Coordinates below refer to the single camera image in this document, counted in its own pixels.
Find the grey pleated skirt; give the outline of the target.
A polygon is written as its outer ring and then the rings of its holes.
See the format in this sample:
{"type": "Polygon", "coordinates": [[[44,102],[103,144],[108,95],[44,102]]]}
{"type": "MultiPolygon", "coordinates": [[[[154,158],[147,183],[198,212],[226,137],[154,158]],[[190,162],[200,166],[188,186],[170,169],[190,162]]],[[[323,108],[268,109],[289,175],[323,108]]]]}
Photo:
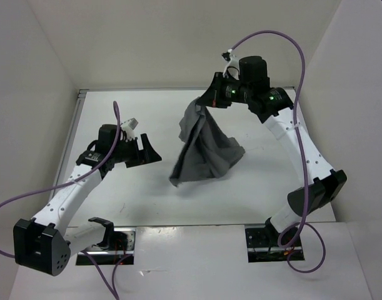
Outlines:
{"type": "Polygon", "coordinates": [[[179,122],[179,138],[184,146],[169,181],[182,183],[221,178],[244,156],[245,149],[227,137],[207,107],[193,100],[179,122]]]}

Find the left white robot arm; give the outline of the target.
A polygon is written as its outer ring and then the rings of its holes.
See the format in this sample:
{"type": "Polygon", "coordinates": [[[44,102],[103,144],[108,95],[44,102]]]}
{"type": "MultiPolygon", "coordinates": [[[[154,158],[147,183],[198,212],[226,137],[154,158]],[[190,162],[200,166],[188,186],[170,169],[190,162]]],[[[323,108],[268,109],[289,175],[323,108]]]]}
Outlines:
{"type": "Polygon", "coordinates": [[[98,138],[79,155],[71,175],[54,197],[30,220],[20,219],[14,225],[14,258],[18,265],[57,276],[70,257],[82,250],[93,245],[106,250],[114,245],[114,224],[106,219],[91,217],[73,232],[67,228],[91,191],[116,164],[131,168],[162,160],[147,134],[135,136],[137,125],[135,118],[120,126],[102,125],[98,138]]]}

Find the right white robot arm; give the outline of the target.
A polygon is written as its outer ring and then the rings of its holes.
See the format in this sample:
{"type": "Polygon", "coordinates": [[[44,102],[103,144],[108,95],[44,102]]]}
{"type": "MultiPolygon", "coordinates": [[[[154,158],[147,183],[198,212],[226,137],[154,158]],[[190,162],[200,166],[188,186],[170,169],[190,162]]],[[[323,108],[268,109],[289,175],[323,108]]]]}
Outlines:
{"type": "Polygon", "coordinates": [[[296,101],[281,87],[271,87],[266,61],[260,56],[236,58],[223,54],[227,62],[216,72],[207,91],[197,100],[202,106],[228,108],[232,103],[247,105],[279,141],[303,187],[288,194],[286,204],[265,224],[264,237],[272,246],[286,239],[286,229],[305,214],[327,205],[340,192],[347,177],[335,170],[314,145],[295,112],[296,101]]]}

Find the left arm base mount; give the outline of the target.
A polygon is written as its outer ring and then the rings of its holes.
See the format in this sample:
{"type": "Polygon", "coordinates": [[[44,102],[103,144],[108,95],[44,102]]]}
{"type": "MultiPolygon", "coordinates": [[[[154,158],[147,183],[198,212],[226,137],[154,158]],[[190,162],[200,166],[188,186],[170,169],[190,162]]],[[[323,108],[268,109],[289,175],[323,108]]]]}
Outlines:
{"type": "Polygon", "coordinates": [[[103,248],[97,245],[87,247],[85,251],[99,266],[133,265],[136,241],[135,227],[115,227],[113,240],[103,248]]]}

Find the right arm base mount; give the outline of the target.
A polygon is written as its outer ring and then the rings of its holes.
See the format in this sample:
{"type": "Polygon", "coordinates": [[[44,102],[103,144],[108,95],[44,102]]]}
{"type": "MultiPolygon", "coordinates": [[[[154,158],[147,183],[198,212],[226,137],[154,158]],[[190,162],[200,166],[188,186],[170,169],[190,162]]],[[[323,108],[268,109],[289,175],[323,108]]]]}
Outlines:
{"type": "Polygon", "coordinates": [[[288,248],[281,248],[276,237],[269,237],[263,224],[245,226],[246,247],[249,263],[271,263],[287,261],[304,261],[303,247],[300,238],[288,248]]]}

